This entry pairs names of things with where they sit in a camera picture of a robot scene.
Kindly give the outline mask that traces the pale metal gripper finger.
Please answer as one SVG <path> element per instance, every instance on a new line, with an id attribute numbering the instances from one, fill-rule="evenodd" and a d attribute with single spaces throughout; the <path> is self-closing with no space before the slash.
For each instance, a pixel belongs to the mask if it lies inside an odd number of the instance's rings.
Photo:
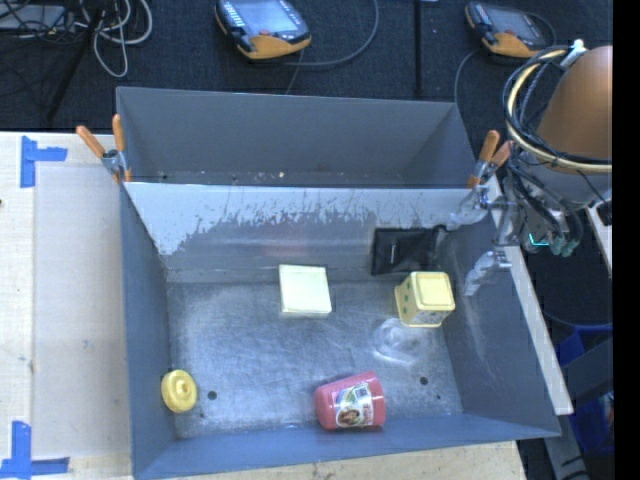
<path id="1" fill-rule="evenodd" d="M 448 220 L 448 230 L 454 231 L 462 226 L 474 225 L 480 222 L 491 207 L 488 186 L 475 186 L 461 200 L 458 209 L 451 213 Z"/>
<path id="2" fill-rule="evenodd" d="M 481 286 L 488 282 L 493 273 L 509 270 L 511 266 L 512 263 L 504 250 L 489 250 L 485 252 L 466 274 L 463 295 L 473 296 Z"/>

